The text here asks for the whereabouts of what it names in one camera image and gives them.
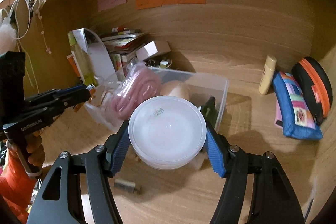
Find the left hand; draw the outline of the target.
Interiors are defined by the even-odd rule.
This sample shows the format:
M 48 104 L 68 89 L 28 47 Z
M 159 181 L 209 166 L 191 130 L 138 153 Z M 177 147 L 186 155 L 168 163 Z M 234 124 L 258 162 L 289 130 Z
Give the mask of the left hand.
M 41 132 L 36 131 L 33 134 L 26 135 L 26 141 L 26 151 L 30 154 L 28 162 L 33 166 L 42 167 L 45 162 L 46 155 L 42 145 Z M 17 146 L 12 141 L 7 140 L 6 147 L 9 150 L 11 157 L 13 157 L 16 161 L 21 162 L 17 153 Z

